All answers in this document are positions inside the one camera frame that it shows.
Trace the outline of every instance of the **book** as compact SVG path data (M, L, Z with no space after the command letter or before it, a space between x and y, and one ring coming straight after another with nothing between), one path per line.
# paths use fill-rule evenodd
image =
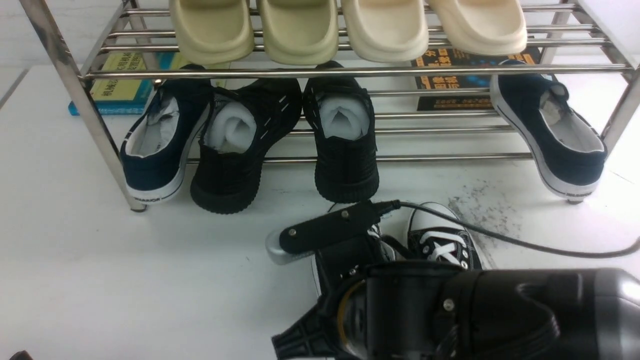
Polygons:
M179 69L189 62L180 53L157 53L160 69ZM228 69L229 63L208 66L208 69ZM105 71L135 71L145 70L142 53L113 53L110 54L102 70ZM215 86L224 87L226 81L217 79ZM142 115L147 105L149 95L153 91L150 79L98 79L91 87L91 97L95 101L101 115ZM68 106L69 113L78 116L73 101Z
M457 49L433 49L412 61L414 67L478 66L491 67L507 59L520 60L529 65L540 63L540 50L528 47L520 54L484 56L468 54ZM415 78L418 89L446 90L489 87L491 75L420 76ZM475 96L423 96L418 100L418 111L431 110L489 110L493 109L489 95Z

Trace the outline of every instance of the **screw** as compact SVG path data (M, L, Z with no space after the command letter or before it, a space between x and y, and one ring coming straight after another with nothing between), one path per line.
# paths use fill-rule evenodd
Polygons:
M445 311L453 311L453 309L456 307L456 304L453 302L453 300L447 299L442 303L442 307Z

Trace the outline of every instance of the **shoe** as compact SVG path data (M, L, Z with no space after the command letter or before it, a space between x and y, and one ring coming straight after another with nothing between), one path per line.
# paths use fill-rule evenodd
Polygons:
M351 205L353 204L334 204L329 208L329 210L327 210L327 213L340 211L344 208L350 207ZM382 230L380 229L380 224L374 224L373 226L371 226L367 231L367 236L371 240L374 240L380 244L380 253L382 255L382 259L384 262L391 262L396 260L396 252L393 250L393 248L387 245L386 243L383 243L380 240L382 238ZM360 255L363 253L363 251L361 250L356 250L356 251ZM339 257L339 259L337 260L328 259L328 261L331 261L332 263L343 263L344 259L349 257L348 251L347 252L340 251L335 253L336 253L336 258ZM318 263L316 260L316 255L311 256L311 271L314 276L314 282L316 283L317 295L321 296L322 294L326 293L327 281L326 279L323 278L323 275L318 272Z
M329 61L317 68L335 67L342 66ZM354 78L311 78L303 105L316 138L316 188L320 195L343 204L372 197L380 179L374 110L367 90Z
M506 60L501 65L523 65ZM590 195L607 159L607 147L580 114L569 107L569 92L539 74L494 75L495 110L527 142L545 186L571 201Z
M429 47L422 0L342 0L349 43L369 61L419 58Z
M527 47L518 0L429 0L453 47L471 54L511 55Z
M259 79L239 90L214 91L191 197L203 209L233 214L253 202L264 156L300 120L302 94L297 79Z
M257 0L264 50L278 63L317 65L338 52L335 0Z
M183 69L204 70L198 65ZM127 191L144 204L158 204L178 193L191 143L209 117L208 79L165 81L120 148Z
M420 205L458 218L449 208L436 202ZM409 251L420 259L454 264L465 270L483 269L471 234L458 224L413 210L407 223L406 236Z
M170 0L169 12L180 53L193 63L238 60L255 47L249 0Z

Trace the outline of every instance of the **white wall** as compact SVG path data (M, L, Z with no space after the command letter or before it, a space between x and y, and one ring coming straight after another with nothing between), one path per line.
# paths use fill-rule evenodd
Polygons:
M120 0L47 0L72 54L83 62L95 39ZM145 7L165 7L168 0L140 0ZM523 4L557 3L557 0L521 0ZM640 0L585 0L603 22L634 54L640 54ZM529 24L549 23L552 14L527 14ZM168 19L152 19L151 26L167 28ZM574 47L563 53L593 53L597 49ZM0 0L0 66L30 66L48 63L18 0Z

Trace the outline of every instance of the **white floor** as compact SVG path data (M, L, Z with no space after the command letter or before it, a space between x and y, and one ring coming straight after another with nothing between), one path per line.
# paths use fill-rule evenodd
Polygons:
M602 128L621 78L561 80L572 106ZM362 84L407 89L411 81ZM187 189L171 203L135 214L84 124L68 115L68 100L54 69L35 67L0 111L6 169L0 175L0 357L28 349L36 360L274 359L270 337L314 303L315 287L309 261L272 264L264 238L329 208L314 187L312 165L265 167L258 197L238 215L201 210ZM413 111L415 101L376 100L376 109ZM107 119L118 144L134 121ZM613 153L598 191L577 206L548 193L531 161L381 165L375 199L441 202L487 229L562 249L626 247L640 234L638 145L631 140L637 123ZM380 154L525 150L515 134L380 137L378 147ZM313 154L312 139L285 139L272 154L292 151ZM387 219L387 232L401 236L407 215L398 211ZM640 254L592 261L486 238L478 245L492 268L615 266L640 277Z

